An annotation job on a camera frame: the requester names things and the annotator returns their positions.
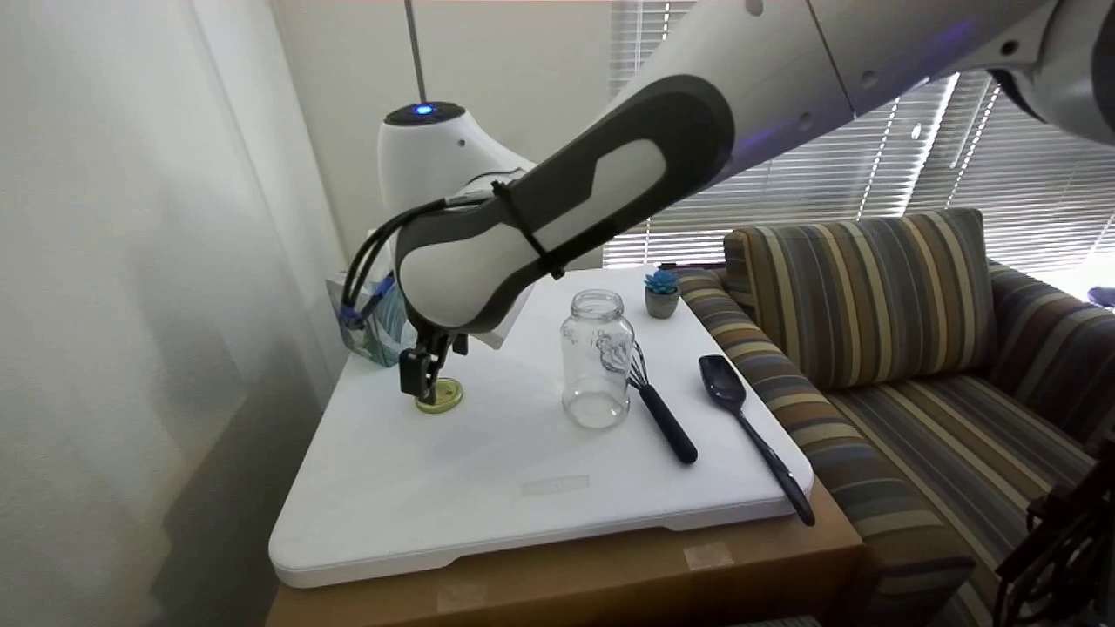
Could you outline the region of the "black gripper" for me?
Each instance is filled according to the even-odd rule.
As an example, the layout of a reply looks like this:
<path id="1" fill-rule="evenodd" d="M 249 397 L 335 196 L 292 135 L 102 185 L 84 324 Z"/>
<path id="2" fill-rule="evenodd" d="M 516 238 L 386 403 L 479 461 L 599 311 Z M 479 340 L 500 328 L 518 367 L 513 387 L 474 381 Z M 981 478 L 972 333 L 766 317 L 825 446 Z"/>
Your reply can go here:
<path id="1" fill-rule="evenodd" d="M 447 332 L 447 328 L 417 328 L 417 349 L 402 353 L 402 390 L 421 403 L 440 403 L 440 371 L 442 371 L 442 354 L 451 349 L 456 354 L 467 354 L 467 333 L 464 332 Z"/>

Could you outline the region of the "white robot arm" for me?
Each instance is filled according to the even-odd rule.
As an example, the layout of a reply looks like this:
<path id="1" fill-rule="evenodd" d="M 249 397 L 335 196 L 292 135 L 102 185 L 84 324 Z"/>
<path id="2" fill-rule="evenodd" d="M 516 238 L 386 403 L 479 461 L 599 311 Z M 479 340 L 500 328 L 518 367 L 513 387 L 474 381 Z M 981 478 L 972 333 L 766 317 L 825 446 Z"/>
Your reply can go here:
<path id="1" fill-rule="evenodd" d="M 539 164 L 467 108 L 379 124 L 393 282 L 424 400 L 464 333 L 657 210 L 832 133 L 917 82 L 985 70 L 1032 117 L 1115 140 L 1115 0 L 695 0 L 608 108 Z"/>

